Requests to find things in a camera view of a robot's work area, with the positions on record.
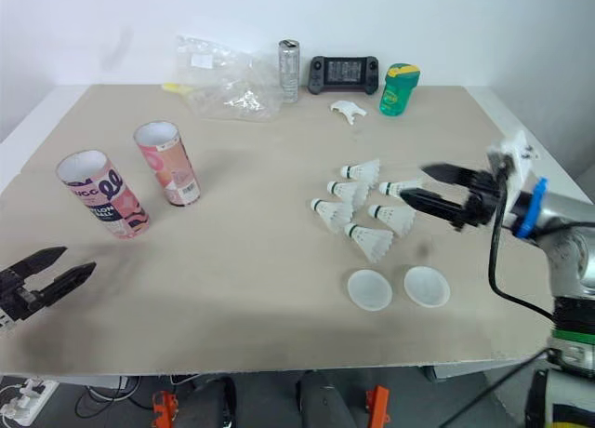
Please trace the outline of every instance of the plastic bag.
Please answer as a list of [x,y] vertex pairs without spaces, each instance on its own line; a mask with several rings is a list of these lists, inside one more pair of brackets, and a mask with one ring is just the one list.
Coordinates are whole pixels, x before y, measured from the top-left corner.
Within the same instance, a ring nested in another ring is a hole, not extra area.
[[283,91],[276,67],[223,45],[187,36],[177,39],[177,84],[199,116],[269,121],[279,113]]

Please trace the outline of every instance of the pink cylindrical container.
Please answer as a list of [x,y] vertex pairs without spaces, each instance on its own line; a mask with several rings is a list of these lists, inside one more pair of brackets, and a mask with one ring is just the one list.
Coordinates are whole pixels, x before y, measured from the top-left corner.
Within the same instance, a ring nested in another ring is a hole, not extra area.
[[58,164],[56,173],[116,237],[134,237],[149,226],[149,215],[103,152],[69,155]]
[[200,186],[176,126],[166,121],[148,123],[137,129],[134,140],[169,203],[185,207],[198,200]]

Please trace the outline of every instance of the yellow lid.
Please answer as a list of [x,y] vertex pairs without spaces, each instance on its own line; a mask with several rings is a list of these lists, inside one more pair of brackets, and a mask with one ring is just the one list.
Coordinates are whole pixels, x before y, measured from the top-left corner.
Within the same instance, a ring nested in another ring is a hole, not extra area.
[[419,68],[415,65],[404,65],[403,67],[390,67],[387,71],[388,77],[397,77],[398,74],[417,73]]

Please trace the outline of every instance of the printed label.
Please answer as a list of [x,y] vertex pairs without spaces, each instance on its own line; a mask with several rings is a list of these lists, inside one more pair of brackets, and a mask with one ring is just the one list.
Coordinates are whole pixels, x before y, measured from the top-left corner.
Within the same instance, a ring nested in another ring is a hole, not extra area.
[[200,196],[198,181],[179,136],[166,144],[139,148],[171,204],[189,205]]
[[134,237],[149,225],[149,215],[111,163],[94,178],[66,184],[117,237]]
[[115,207],[113,207],[111,203],[88,208],[100,221],[120,221],[122,219],[120,213],[115,209]]

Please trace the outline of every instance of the beige table surface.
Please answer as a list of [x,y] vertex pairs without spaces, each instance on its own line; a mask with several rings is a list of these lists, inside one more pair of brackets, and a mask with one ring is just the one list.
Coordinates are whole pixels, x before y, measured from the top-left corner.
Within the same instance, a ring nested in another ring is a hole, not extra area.
[[[368,111],[351,127],[328,110],[338,99]],[[549,324],[492,293],[486,278],[490,231],[454,232],[418,215],[374,266],[392,283],[392,304],[357,308],[346,281],[369,268],[363,253],[329,233],[309,202],[329,197],[349,162],[379,157],[383,181],[420,175],[448,161],[486,166],[501,135],[461,87],[419,87],[406,113],[377,111],[378,94],[304,94],[268,124],[199,120],[153,86],[96,86],[62,119],[0,196],[0,264],[52,245],[69,250],[46,273],[85,261],[98,267],[75,292],[0,337],[0,370],[39,374],[152,374],[188,371],[421,365],[509,359],[540,348]],[[171,207],[132,133],[152,120],[178,124],[203,196]],[[55,177],[62,157],[105,151],[152,218],[147,233],[113,238]],[[429,181],[443,193],[449,189]],[[461,195],[455,192],[454,197]],[[372,192],[369,204],[396,203]],[[377,228],[364,210],[355,221]],[[550,308],[545,256],[503,237],[502,287]],[[412,303],[403,275],[429,265],[450,283],[439,309]]]

